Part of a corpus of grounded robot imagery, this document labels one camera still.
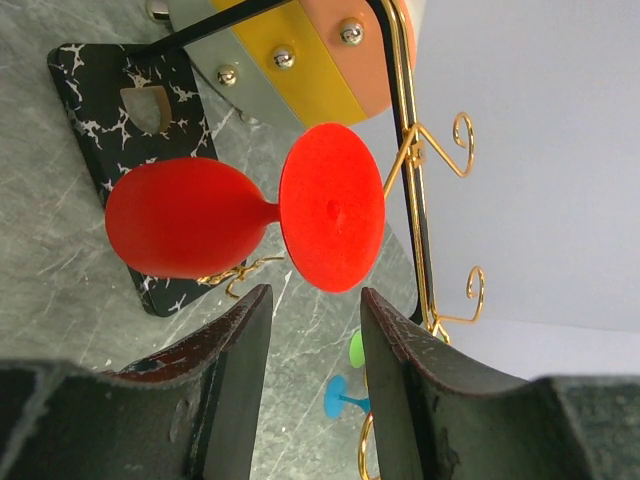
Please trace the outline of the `green wine glass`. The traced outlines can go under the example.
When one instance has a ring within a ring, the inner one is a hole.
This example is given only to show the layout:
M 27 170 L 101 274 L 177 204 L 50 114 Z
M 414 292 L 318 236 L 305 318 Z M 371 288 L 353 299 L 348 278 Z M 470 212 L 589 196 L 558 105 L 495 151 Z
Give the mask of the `green wine glass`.
M 351 337 L 348 355 L 352 368 L 358 369 L 365 364 L 364 346 L 362 332 L 360 329 L 358 329 Z

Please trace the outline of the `blue wine glass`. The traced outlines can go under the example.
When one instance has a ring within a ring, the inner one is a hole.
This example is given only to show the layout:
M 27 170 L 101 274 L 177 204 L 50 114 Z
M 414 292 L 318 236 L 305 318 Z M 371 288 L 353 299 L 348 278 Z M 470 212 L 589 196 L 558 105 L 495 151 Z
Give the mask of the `blue wine glass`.
M 359 407 L 365 414 L 370 413 L 371 404 L 368 397 L 353 398 L 347 393 L 348 383 L 344 376 L 335 375 L 329 380 L 323 400 L 324 413 L 328 418 L 339 418 L 347 404 Z

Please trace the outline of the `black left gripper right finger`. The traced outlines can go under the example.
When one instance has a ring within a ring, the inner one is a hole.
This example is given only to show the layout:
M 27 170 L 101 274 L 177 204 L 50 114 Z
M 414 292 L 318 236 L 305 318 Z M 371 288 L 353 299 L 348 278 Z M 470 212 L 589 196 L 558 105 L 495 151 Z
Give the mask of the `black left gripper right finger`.
M 495 370 L 361 292 L 361 331 L 385 479 L 635 479 L 639 380 Z

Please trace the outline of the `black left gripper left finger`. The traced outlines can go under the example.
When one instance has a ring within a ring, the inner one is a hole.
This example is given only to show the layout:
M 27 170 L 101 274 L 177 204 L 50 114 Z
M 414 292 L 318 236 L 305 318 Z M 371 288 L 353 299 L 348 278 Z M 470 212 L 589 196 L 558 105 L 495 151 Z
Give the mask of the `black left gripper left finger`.
M 67 361 L 1 364 L 5 479 L 246 479 L 273 292 L 118 371 Z

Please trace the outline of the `red wine glass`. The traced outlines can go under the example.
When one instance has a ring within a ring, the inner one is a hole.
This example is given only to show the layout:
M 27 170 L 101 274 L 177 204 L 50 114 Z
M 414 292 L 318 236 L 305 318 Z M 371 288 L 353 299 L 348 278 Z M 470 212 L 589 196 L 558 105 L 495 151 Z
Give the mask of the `red wine glass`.
M 311 128 L 286 156 L 275 203 L 240 170 L 183 157 L 133 168 L 105 210 L 116 254 L 159 278 L 221 274 L 249 257 L 272 223 L 308 283 L 329 293 L 359 284 L 385 228 L 383 182 L 366 144 L 340 124 Z

